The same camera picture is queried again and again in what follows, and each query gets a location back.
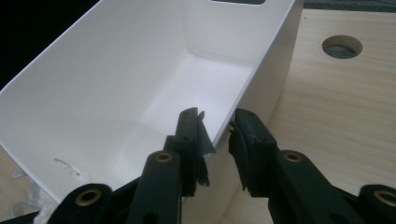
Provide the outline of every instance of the brass grommet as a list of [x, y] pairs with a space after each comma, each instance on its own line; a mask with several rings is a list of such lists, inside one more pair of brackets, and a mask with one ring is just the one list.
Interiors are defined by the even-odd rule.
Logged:
[[155, 157], [155, 160], [158, 162], [168, 162], [173, 159], [172, 155], [166, 152], [160, 153]]
[[90, 204], [96, 203], [100, 197], [102, 196], [102, 191], [99, 189], [87, 189], [81, 192], [76, 200], [75, 203], [78, 206], [88, 206]]
[[283, 155], [285, 160], [291, 161], [291, 162], [300, 162], [303, 160], [303, 157], [301, 157], [299, 154], [288, 152]]
[[387, 190], [378, 189], [374, 191], [374, 196], [382, 203], [385, 203], [392, 207], [396, 207], [396, 194], [389, 192]]

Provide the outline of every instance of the wooden table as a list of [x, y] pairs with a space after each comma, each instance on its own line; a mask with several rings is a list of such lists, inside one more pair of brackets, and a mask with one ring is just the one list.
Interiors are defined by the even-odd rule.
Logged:
[[[362, 53], [331, 58], [321, 45], [332, 35], [359, 39]], [[305, 9], [268, 128], [281, 149], [303, 152], [341, 189], [396, 188], [396, 14]], [[16, 169], [0, 149], [0, 220], [26, 197], [28, 180], [9, 178]], [[219, 223], [272, 223], [266, 202], [239, 189]]]

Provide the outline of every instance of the white plastic box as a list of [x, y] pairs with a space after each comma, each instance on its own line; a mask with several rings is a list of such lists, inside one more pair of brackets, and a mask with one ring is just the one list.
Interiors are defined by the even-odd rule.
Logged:
[[218, 150], [211, 187], [184, 203], [186, 223], [217, 222], [239, 183], [228, 155], [237, 107], [267, 121], [286, 75], [303, 1], [103, 0], [0, 92], [0, 144], [60, 202], [81, 183], [117, 189], [205, 111]]

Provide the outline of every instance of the black clamp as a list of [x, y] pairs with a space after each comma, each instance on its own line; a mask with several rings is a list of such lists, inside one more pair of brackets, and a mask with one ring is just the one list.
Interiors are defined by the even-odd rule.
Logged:
[[361, 188], [359, 197], [331, 185], [304, 154], [279, 150], [275, 138], [254, 113], [237, 109], [230, 153], [244, 188], [269, 198], [277, 223], [396, 223], [396, 189]]

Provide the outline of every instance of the circular hole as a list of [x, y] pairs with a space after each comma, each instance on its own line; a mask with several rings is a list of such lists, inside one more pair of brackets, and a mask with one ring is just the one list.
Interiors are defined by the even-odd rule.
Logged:
[[292, 162], [300, 162], [300, 161], [303, 160], [303, 158], [302, 158], [300, 155], [295, 154], [295, 153], [291, 153], [291, 152], [286, 153], [283, 157], [284, 157], [287, 161], [292, 161]]
[[374, 196], [382, 203], [396, 207], [396, 194], [387, 190], [379, 189], [374, 192]]
[[329, 219], [333, 223], [337, 223], [337, 224], [348, 224], [349, 223], [346, 217], [344, 217], [343, 215], [340, 215], [338, 213], [330, 213]]
[[157, 155], [156, 160], [159, 162], [167, 162], [172, 160], [172, 155], [169, 153], [161, 153]]
[[81, 192], [76, 198], [76, 205], [87, 206], [97, 202], [102, 196], [99, 189], [87, 189]]
[[323, 51], [337, 59], [350, 59], [361, 54], [363, 45], [349, 35], [334, 35], [325, 39], [322, 43]]
[[157, 213], [148, 213], [143, 217], [144, 224], [157, 224], [160, 221], [160, 215]]

